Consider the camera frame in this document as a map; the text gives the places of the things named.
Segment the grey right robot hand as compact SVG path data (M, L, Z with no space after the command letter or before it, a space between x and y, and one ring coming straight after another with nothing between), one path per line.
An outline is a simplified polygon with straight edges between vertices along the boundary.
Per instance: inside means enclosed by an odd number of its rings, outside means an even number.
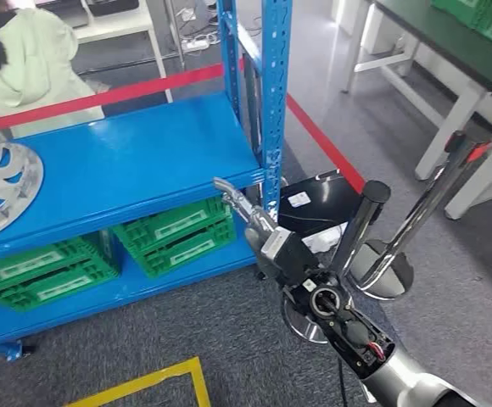
M214 177L212 182L215 188L222 192L224 201L246 222L244 235L256 257L258 269L257 277L261 280L271 278L278 281L280 269L261 253L263 245L277 224L265 209L252 203L243 192L225 179Z

